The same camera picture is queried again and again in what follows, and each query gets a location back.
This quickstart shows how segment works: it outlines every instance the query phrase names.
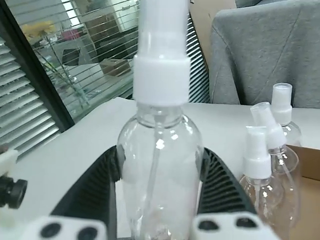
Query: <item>white spray nozzle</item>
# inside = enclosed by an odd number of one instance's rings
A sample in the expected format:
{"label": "white spray nozzle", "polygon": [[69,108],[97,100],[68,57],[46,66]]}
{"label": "white spray nozzle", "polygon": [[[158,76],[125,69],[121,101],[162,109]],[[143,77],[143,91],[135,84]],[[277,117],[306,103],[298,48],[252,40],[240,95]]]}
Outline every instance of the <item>white spray nozzle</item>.
{"label": "white spray nozzle", "polygon": [[246,127],[244,152],[244,175],[252,179],[267,179],[271,176],[271,156],[266,145],[266,128]]}
{"label": "white spray nozzle", "polygon": [[273,86],[271,110],[275,120],[282,126],[288,125],[292,120],[292,85],[277,83]]}
{"label": "white spray nozzle", "polygon": [[133,98],[170,107],[188,102],[191,61],[187,56],[190,0],[141,0]]}
{"label": "white spray nozzle", "polygon": [[271,112],[269,102],[260,102],[250,108],[256,126],[266,127],[268,149],[276,149],[287,143],[286,136]]}

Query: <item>cardboard box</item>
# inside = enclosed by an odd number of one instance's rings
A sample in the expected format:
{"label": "cardboard box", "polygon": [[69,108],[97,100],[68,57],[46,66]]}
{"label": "cardboard box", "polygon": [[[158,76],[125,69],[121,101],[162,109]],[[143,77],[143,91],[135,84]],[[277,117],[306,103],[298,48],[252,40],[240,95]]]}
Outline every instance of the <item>cardboard box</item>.
{"label": "cardboard box", "polygon": [[290,146],[301,163],[301,217],[290,240],[320,239],[320,150]]}
{"label": "cardboard box", "polygon": [[122,76],[131,70],[127,59],[104,59],[100,66],[103,74],[114,77]]}

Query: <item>window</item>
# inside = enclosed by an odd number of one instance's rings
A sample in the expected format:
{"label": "window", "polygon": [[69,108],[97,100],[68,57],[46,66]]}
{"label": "window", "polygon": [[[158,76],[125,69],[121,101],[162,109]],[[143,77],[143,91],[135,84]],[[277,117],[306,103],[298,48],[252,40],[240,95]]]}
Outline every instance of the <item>window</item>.
{"label": "window", "polygon": [[71,21],[71,25],[72,26],[79,25],[80,21],[76,15],[76,12],[75,12],[74,7],[72,6],[71,2],[65,1],[65,0],[61,0],[61,1],[63,3],[66,14],[68,15],[68,17]]}
{"label": "window", "polygon": [[[7,0],[7,4],[75,121],[112,98],[131,98],[138,0]],[[190,16],[186,44],[191,57],[189,99],[206,103],[209,74]]]}
{"label": "window", "polygon": [[0,146],[24,155],[60,134],[26,74],[0,37]]}

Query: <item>brown cardboard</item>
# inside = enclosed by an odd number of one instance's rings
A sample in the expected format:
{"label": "brown cardboard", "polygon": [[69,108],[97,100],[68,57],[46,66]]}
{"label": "brown cardboard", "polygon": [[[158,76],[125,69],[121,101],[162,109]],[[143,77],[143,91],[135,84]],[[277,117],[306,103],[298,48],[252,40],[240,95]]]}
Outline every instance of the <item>brown cardboard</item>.
{"label": "brown cardboard", "polygon": [[289,146],[301,162],[301,175],[320,181],[320,150],[306,147]]}
{"label": "brown cardboard", "polygon": [[126,59],[104,59],[100,62],[103,74],[119,77],[130,72],[130,65]]}
{"label": "brown cardboard", "polygon": [[206,63],[211,59],[211,26],[217,12],[236,8],[235,0],[194,0],[190,4],[190,14],[198,35]]}
{"label": "brown cardboard", "polygon": [[320,239],[320,150],[290,146],[301,163],[301,217],[290,240]]}

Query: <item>small spray bottle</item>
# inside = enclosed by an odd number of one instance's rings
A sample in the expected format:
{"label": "small spray bottle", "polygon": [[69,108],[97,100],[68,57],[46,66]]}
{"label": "small spray bottle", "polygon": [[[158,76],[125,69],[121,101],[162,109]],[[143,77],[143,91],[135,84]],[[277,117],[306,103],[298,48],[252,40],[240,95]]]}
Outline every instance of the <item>small spray bottle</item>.
{"label": "small spray bottle", "polygon": [[269,102],[261,102],[251,107],[257,126],[266,127],[267,148],[271,155],[272,173],[281,181],[285,197],[290,205],[290,226],[300,218],[300,161],[297,154],[287,147],[283,129],[271,112]]}
{"label": "small spray bottle", "polygon": [[247,127],[244,176],[240,184],[260,218],[285,240],[289,238],[290,211],[281,182],[272,176],[265,131],[265,127]]}
{"label": "small spray bottle", "polygon": [[203,144],[188,102],[189,0],[141,0],[133,97],[137,113],[117,143],[134,240],[188,240],[196,213]]}
{"label": "small spray bottle", "polygon": [[271,111],[286,137],[286,143],[292,146],[301,146],[301,130],[292,122],[292,85],[277,83],[273,86]]}

